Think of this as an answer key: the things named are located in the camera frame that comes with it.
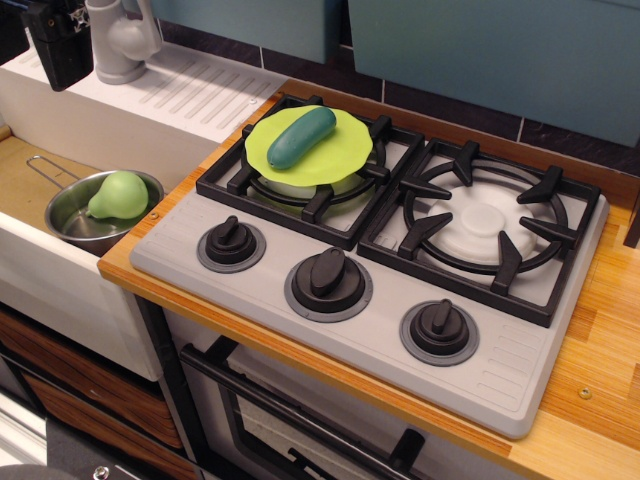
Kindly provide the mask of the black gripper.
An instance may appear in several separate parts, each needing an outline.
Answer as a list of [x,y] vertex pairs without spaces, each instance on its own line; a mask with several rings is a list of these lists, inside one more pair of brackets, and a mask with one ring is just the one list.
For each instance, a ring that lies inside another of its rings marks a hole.
[[1,64],[30,48],[27,27],[53,91],[66,90],[94,70],[84,1],[28,1],[23,11],[14,1],[1,2]]

